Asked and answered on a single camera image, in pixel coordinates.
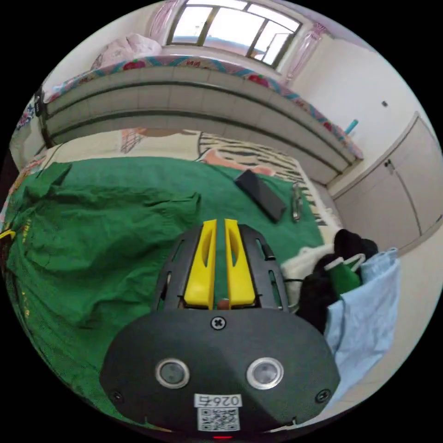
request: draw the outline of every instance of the cabinet handle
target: cabinet handle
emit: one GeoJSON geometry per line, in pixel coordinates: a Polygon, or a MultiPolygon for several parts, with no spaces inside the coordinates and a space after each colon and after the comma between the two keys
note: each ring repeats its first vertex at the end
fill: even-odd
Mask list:
{"type": "Polygon", "coordinates": [[[385,167],[387,167],[389,169],[389,172],[391,174],[394,173],[395,168],[394,168],[394,165],[392,164],[392,161],[390,159],[387,160],[386,162],[384,162],[384,165],[385,165],[385,167]]]}

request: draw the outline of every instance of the white cabinet door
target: white cabinet door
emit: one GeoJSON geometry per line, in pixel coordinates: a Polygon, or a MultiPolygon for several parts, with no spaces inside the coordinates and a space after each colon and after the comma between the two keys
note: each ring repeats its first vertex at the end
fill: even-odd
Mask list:
{"type": "Polygon", "coordinates": [[[384,163],[335,200],[343,227],[371,239],[383,251],[401,249],[420,236],[411,201],[384,163]]]}
{"type": "Polygon", "coordinates": [[[443,156],[422,120],[390,156],[415,207],[421,233],[443,214],[443,156]]]}

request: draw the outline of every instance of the black cloth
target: black cloth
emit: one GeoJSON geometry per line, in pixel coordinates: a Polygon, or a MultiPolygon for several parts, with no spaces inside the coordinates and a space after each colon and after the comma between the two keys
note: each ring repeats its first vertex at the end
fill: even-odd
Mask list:
{"type": "MultiPolygon", "coordinates": [[[[343,260],[364,254],[366,260],[378,253],[378,246],[369,239],[341,229],[334,237],[334,253],[326,254],[314,266],[312,274],[302,282],[297,316],[309,322],[324,334],[328,320],[328,306],[337,301],[337,295],[324,267],[337,259],[343,260]]],[[[361,278],[360,269],[356,271],[361,278]]]]}

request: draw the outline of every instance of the black phone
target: black phone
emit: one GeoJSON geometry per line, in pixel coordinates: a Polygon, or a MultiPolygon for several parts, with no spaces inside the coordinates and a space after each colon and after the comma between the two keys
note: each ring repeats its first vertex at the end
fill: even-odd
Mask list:
{"type": "Polygon", "coordinates": [[[286,205],[276,193],[250,169],[242,172],[234,181],[274,223],[277,223],[281,219],[286,210],[286,205]]]}

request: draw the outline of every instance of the green cloth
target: green cloth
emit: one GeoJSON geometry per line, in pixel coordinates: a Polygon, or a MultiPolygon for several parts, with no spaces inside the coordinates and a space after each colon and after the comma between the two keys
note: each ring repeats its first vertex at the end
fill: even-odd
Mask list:
{"type": "MultiPolygon", "coordinates": [[[[288,210],[275,225],[233,183],[238,174],[155,157],[54,163],[12,196],[16,313],[52,370],[102,412],[128,421],[103,393],[99,371],[115,335],[149,312],[180,233],[218,219],[216,300],[227,294],[224,218],[261,232],[280,263],[323,243],[306,200],[302,220],[294,224],[288,210]]],[[[291,183],[264,180],[289,203],[291,183]]]]}

